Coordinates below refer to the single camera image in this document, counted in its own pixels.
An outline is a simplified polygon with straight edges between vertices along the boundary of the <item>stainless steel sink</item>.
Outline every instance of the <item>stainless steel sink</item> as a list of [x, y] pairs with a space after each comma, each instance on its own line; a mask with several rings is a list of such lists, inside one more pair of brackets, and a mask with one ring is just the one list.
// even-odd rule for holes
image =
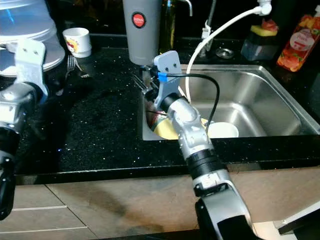
[[[220, 86], [215, 122], [229, 122], [239, 137], [318, 135], [320, 125], [262, 66], [194, 65], [192, 73], [214, 78]], [[180, 86], [185, 89], [185, 81]], [[208, 119], [216, 97], [215, 86], [201, 78], [190, 79], [192, 105]], [[141, 133], [147, 141], [162, 140], [147, 125], [141, 98]]]

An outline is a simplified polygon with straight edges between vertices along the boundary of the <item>wooden cabinet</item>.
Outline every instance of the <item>wooden cabinet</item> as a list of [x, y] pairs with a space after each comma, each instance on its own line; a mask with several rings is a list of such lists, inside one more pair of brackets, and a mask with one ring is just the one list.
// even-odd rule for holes
[[[278, 221], [320, 200], [320, 168], [232, 172], [252, 221]], [[198, 228], [189, 176], [131, 178], [16, 189], [0, 239], [101, 239]]]

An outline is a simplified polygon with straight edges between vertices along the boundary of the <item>white mug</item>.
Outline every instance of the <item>white mug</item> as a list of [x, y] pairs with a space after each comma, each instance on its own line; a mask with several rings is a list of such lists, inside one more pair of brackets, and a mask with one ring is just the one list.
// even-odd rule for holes
[[85, 58], [91, 55], [89, 30], [82, 27], [68, 28], [62, 32], [66, 46], [76, 58]]

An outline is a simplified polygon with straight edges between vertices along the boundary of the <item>blue clip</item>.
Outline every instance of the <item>blue clip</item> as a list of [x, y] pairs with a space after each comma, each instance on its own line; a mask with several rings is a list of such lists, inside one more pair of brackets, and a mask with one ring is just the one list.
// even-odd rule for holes
[[168, 77], [165, 72], [158, 72], [158, 78], [159, 78], [159, 82], [167, 82], [168, 81]]

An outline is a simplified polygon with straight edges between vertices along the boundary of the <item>white electrical cord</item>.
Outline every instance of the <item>white electrical cord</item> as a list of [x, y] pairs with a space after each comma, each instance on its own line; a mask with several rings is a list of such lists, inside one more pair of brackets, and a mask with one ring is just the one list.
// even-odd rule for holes
[[[216, 35], [221, 33], [223, 30], [225, 30], [227, 27], [229, 27], [230, 25], [232, 25], [236, 21], [238, 21], [248, 15], [251, 15], [251, 14], [259, 14], [262, 12], [262, 10], [263, 10], [263, 8], [261, 6], [256, 6], [255, 8], [253, 8], [251, 10], [245, 11], [245, 12], [239, 14], [238, 16], [235, 16], [234, 18], [232, 18], [231, 20], [229, 20], [225, 24], [223, 24], [221, 27], [219, 27], [217, 30], [215, 30], [213, 33], [211, 33], [202, 42], [200, 42], [199, 45], [194, 50], [194, 53], [189, 61], [188, 67], [186, 69], [186, 73], [189, 74], [191, 72], [191, 67], [194, 64], [194, 61], [195, 61], [196, 57], [198, 56], [198, 54], [200, 53], [201, 49], [203, 49], [207, 45], [207, 43], [210, 42]], [[185, 94], [181, 88], [179, 89], [179, 92], [181, 93], [181, 95], [185, 96]], [[185, 78], [185, 92], [186, 92], [186, 98], [188, 99], [189, 103], [191, 103], [189, 77]]]

